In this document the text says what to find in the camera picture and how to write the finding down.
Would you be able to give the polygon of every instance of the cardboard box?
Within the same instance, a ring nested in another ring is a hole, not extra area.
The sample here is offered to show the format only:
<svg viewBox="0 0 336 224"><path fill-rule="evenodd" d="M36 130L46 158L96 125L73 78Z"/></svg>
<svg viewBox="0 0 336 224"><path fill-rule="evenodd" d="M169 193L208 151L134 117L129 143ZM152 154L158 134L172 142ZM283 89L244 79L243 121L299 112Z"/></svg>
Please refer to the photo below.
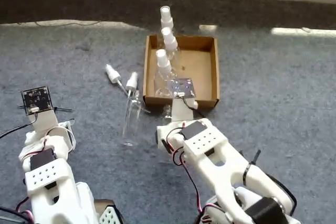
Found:
<svg viewBox="0 0 336 224"><path fill-rule="evenodd" d="M181 78L191 78L200 108L213 108L219 101L219 69L217 39L213 37L177 36L181 49ZM146 105L171 104L172 99L155 97L157 37L147 36L143 100Z"/></svg>

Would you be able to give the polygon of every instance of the bottle cap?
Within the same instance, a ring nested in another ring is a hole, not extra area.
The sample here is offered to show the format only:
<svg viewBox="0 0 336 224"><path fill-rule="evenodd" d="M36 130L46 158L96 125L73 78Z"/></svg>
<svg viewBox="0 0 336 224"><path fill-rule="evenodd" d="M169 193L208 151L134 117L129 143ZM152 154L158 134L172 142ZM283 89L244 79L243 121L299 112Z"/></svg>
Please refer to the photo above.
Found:
<svg viewBox="0 0 336 224"><path fill-rule="evenodd" d="M172 71L172 66L170 64L170 61L168 60L166 50L159 49L158 51L156 51L156 58L159 71L164 71L165 73Z"/></svg>
<svg viewBox="0 0 336 224"><path fill-rule="evenodd" d="M170 7L169 6L162 6L160 8L161 13L161 27L169 27L172 29L174 27L174 21L172 18L172 15L170 13Z"/></svg>
<svg viewBox="0 0 336 224"><path fill-rule="evenodd" d="M163 42L166 47L166 50L175 50L178 47L175 36L172 33L172 30L169 27L164 27L161 30L163 35Z"/></svg>

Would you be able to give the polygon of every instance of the white spray nozzle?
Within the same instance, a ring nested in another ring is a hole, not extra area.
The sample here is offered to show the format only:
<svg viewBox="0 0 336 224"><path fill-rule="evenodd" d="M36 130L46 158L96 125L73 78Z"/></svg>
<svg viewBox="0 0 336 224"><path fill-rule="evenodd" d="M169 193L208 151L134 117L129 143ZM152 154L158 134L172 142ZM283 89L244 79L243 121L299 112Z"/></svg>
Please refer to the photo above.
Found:
<svg viewBox="0 0 336 224"><path fill-rule="evenodd" d="M172 29L174 27L174 21L170 13L170 7L162 6L160 8L160 13L161 13L161 27L162 28L169 27Z"/></svg>
<svg viewBox="0 0 336 224"><path fill-rule="evenodd" d="M118 81L120 81L120 74L115 71L115 69L111 65L106 64L105 70L112 83L117 83Z"/></svg>
<svg viewBox="0 0 336 224"><path fill-rule="evenodd" d="M129 91L135 91L138 87L138 73L132 72L131 77L128 79L126 83L126 90Z"/></svg>
<svg viewBox="0 0 336 224"><path fill-rule="evenodd" d="M169 27L162 28L163 42L166 50L175 50L178 47L175 36Z"/></svg>
<svg viewBox="0 0 336 224"><path fill-rule="evenodd" d="M161 73L169 73L172 71L172 66L168 60L166 50L159 49L156 51L157 67Z"/></svg>

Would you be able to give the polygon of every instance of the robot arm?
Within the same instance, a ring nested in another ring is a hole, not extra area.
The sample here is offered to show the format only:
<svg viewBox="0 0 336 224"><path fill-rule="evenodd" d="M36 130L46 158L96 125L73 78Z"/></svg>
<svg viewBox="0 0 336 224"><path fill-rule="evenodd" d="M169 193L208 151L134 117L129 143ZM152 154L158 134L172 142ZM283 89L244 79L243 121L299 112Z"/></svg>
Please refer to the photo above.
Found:
<svg viewBox="0 0 336 224"><path fill-rule="evenodd" d="M70 122L58 123L48 88L26 90L22 95L26 114L35 129L26 134L26 146L19 155L34 223L122 223L112 206L98 219L89 186L75 182L67 159L76 140Z"/></svg>
<svg viewBox="0 0 336 224"><path fill-rule="evenodd" d="M173 112L175 100L182 99L173 99ZM194 98L185 100L194 103ZM207 208L213 220L224 224L300 224L289 216L293 209L291 198L259 167L235 150L208 119L184 121L174 115L172 118L170 124L157 127L158 146L168 151L183 148L186 162L197 168L216 194L208 203L219 204L225 212Z"/></svg>

